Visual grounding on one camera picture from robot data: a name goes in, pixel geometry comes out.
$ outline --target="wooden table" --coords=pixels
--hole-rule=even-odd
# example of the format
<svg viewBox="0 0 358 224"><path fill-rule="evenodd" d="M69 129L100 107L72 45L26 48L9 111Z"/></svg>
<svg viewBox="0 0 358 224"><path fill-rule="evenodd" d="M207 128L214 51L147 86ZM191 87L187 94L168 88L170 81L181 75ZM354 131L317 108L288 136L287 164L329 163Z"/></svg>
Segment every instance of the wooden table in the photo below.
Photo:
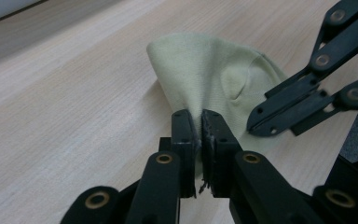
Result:
<svg viewBox="0 0 358 224"><path fill-rule="evenodd" d="M171 136L172 111L145 52L152 40L215 35L265 52L292 75L335 3L51 0L0 21L0 223L59 223L84 190L140 178L158 139ZM358 56L325 87L332 93L356 79ZM266 155L311 193L354 117L341 113L296 138L284 133ZM209 192L182 200L181 223L232 223L227 205Z"/></svg>

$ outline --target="green cloth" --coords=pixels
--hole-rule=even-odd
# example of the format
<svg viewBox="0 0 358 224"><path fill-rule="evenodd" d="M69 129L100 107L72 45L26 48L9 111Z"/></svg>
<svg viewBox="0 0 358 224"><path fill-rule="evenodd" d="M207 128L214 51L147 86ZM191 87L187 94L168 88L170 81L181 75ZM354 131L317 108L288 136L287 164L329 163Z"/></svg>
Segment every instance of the green cloth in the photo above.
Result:
<svg viewBox="0 0 358 224"><path fill-rule="evenodd" d="M147 46L147 53L173 111L188 109L200 134L202 109L220 113L243 150L263 152L277 138L246 132L264 93L286 79L264 54L200 34L174 34Z"/></svg>

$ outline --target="pale green towel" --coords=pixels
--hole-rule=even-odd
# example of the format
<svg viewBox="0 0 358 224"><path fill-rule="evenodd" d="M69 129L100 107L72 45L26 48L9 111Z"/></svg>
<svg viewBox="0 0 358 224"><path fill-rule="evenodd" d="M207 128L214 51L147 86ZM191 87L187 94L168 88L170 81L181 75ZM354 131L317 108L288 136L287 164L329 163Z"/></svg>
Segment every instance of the pale green towel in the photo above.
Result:
<svg viewBox="0 0 358 224"><path fill-rule="evenodd" d="M264 54L200 34L163 36L147 47L150 62L173 111L188 109L200 134L202 109L220 113L243 150L263 152L276 138L246 132L264 93L286 79Z"/></svg>

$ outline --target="cloth fold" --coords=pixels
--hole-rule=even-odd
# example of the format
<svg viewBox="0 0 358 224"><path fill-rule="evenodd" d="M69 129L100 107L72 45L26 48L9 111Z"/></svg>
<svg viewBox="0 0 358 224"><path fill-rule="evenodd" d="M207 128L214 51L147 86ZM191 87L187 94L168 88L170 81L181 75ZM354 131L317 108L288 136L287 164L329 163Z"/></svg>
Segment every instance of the cloth fold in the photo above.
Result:
<svg viewBox="0 0 358 224"><path fill-rule="evenodd" d="M243 150L263 153L276 145L277 137L246 132L264 93L286 79L266 55L201 34L163 36L147 46L147 53L172 110L188 109L199 134L202 109L209 109L224 117Z"/></svg>

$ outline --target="wood grain surface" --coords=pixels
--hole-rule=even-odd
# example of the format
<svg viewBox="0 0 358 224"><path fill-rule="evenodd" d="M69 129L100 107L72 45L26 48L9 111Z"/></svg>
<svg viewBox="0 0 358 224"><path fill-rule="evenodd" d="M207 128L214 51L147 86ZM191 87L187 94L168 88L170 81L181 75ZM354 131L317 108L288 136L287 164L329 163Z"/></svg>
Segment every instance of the wood grain surface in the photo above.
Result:
<svg viewBox="0 0 358 224"><path fill-rule="evenodd" d="M59 223L86 189L139 179L171 109L145 48L198 32L266 53L291 76L309 60L336 1L50 0L0 21L0 223ZM324 86L358 79L358 55ZM266 153L295 187L321 185L355 113ZM228 200L182 200L181 223L233 223Z"/></svg>

